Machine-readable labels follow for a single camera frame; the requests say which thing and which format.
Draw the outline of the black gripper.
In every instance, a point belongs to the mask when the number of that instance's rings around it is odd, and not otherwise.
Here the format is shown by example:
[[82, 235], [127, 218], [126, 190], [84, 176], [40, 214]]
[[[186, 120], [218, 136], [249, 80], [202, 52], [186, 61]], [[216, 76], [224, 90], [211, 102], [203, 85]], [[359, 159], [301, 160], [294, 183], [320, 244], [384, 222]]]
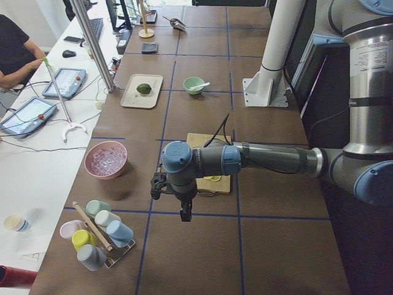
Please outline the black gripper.
[[196, 194], [196, 192], [175, 194], [175, 197], [181, 202], [180, 216], [182, 221], [190, 222], [192, 220], [192, 200], [197, 196]]

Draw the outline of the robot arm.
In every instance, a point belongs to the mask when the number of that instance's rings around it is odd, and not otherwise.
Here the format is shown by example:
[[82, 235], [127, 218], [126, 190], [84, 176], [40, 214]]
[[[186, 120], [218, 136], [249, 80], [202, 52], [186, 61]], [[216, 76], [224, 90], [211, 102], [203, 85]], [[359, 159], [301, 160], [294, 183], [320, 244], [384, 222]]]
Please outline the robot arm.
[[346, 197], [350, 214], [392, 212], [392, 2], [316, 1], [314, 41], [344, 54], [329, 72], [324, 96], [340, 118], [327, 118], [304, 131], [294, 104], [284, 93], [284, 68], [297, 45], [298, 21], [305, 1], [278, 1], [269, 29], [256, 24], [259, 7], [228, 1], [212, 9], [186, 8], [184, 20], [197, 21], [180, 35], [181, 44], [196, 37], [199, 49], [214, 36], [230, 31], [230, 62], [254, 61], [259, 40], [266, 37], [264, 56], [252, 79], [241, 79], [234, 90], [217, 83], [237, 76], [235, 69], [216, 68], [206, 98], [234, 98], [231, 141], [212, 138], [193, 152], [187, 132], [224, 131], [225, 106], [191, 109], [185, 95], [170, 95], [182, 106], [171, 108], [151, 195], [175, 194], [181, 214], [189, 216], [197, 194], [196, 181], [213, 173], [239, 176], [241, 215], [253, 218], [284, 209], [284, 199], [313, 201], [317, 179], [329, 182], [337, 199]]

